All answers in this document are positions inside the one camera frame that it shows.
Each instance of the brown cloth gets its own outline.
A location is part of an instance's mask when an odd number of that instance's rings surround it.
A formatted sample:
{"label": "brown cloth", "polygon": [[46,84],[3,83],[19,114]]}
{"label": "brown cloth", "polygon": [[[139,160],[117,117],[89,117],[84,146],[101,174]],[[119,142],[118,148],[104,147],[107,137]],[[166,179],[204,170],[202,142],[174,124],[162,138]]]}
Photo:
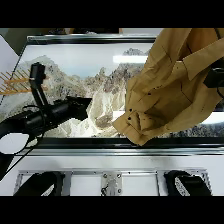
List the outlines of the brown cloth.
{"label": "brown cloth", "polygon": [[214,28],[165,28],[141,73],[129,80],[126,112],[113,126],[144,145],[201,123],[222,99],[203,81],[210,65],[223,56],[224,38],[218,39]]}

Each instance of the brown garment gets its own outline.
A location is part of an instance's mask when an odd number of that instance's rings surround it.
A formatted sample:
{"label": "brown garment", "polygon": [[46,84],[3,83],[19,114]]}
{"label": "brown garment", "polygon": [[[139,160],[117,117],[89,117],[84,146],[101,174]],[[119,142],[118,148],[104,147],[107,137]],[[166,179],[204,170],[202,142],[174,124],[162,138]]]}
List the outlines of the brown garment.
{"label": "brown garment", "polygon": [[126,112],[113,126],[143,145],[201,123],[222,99],[203,81],[223,56],[224,38],[218,40],[214,28],[165,28],[141,73],[129,80]]}

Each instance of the wooden rack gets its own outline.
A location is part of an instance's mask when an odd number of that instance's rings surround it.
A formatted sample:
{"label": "wooden rack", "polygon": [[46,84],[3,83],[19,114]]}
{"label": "wooden rack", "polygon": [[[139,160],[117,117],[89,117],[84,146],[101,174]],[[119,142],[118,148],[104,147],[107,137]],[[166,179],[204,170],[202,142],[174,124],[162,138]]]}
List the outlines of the wooden rack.
{"label": "wooden rack", "polygon": [[30,84],[29,84],[29,75],[30,70],[28,71],[15,71],[12,73],[0,72],[0,79],[4,81],[4,84],[0,84],[0,95],[12,95],[17,93],[27,93],[31,92]]}

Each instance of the metal frame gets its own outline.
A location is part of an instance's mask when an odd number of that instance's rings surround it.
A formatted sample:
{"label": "metal frame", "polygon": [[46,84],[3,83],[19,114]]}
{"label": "metal frame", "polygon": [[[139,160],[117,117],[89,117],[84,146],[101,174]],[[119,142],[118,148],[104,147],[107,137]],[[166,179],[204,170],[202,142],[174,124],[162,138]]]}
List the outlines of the metal frame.
{"label": "metal frame", "polygon": [[[28,36],[20,58],[27,45],[154,43],[155,39],[151,35],[122,34]],[[126,138],[44,138],[30,155],[211,155],[224,154],[223,147],[224,138],[218,137],[154,138],[143,147]]]}
{"label": "metal frame", "polygon": [[[58,169],[53,171],[59,171],[65,174],[62,196],[70,195],[70,187],[71,187],[71,177],[72,176],[97,176],[101,177],[101,188],[105,187],[108,181],[111,178],[116,179],[117,185],[114,187],[115,190],[120,189],[119,192],[116,192],[115,195],[122,195],[122,177],[132,177],[132,176],[147,176],[147,175],[155,175],[157,180],[157,189],[159,196],[166,196],[167,189],[165,184],[165,178],[163,174],[169,172],[173,169],[168,170],[160,170],[160,169]],[[208,173],[206,169],[202,168],[175,168],[175,170],[183,170],[192,175],[199,175],[205,181],[209,190],[211,190],[211,185],[208,177]],[[22,184],[23,176],[31,176],[35,173],[43,173],[46,171],[52,170],[21,170],[18,173],[14,193],[15,194]]]}

